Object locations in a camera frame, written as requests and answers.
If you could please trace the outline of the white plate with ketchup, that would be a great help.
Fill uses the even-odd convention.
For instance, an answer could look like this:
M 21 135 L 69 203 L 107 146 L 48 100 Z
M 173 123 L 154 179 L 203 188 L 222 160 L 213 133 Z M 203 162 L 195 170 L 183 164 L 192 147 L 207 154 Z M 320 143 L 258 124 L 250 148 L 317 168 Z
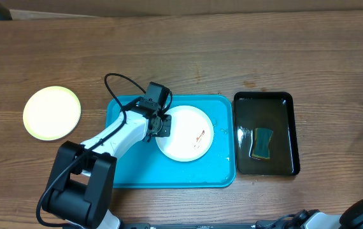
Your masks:
M 156 138 L 163 154 L 178 162 L 191 162 L 205 155 L 214 138 L 208 115 L 194 106 L 176 106 L 166 113 L 171 116 L 170 135 Z

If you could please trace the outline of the green yellow sponge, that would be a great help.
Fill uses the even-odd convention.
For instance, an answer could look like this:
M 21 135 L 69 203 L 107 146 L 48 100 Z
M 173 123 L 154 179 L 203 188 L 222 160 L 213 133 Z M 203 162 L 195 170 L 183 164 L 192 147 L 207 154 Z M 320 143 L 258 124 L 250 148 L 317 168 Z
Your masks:
M 253 131 L 253 142 L 250 156 L 257 160 L 269 160 L 269 145 L 273 136 L 273 131 L 269 128 L 256 128 Z

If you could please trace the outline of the yellow plate with ketchup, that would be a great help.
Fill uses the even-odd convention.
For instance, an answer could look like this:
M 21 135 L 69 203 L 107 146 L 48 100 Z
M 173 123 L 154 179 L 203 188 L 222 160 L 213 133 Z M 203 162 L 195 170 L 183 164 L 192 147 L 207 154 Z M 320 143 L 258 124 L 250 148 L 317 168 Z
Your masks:
M 26 131 L 42 141 L 54 141 L 72 132 L 80 121 L 78 97 L 68 88 L 51 86 L 33 94 L 23 111 Z

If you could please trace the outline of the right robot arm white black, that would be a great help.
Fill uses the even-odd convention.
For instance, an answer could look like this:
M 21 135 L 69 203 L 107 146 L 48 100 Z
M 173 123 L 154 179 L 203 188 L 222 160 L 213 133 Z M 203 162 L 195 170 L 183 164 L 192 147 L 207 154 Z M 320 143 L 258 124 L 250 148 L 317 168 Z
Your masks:
M 325 214 L 319 210 L 302 210 L 282 223 L 283 229 L 363 229 L 363 199 L 350 206 L 342 215 Z

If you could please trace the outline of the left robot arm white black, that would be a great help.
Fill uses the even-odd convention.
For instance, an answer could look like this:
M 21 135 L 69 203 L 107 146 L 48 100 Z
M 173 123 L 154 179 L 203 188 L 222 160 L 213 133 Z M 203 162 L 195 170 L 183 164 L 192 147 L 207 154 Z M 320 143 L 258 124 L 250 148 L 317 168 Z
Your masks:
M 63 219 L 61 228 L 122 228 L 109 210 L 117 161 L 137 142 L 170 133 L 171 115 L 135 108 L 82 144 L 63 143 L 36 207 L 38 222 L 53 225 L 41 218 L 46 211 Z

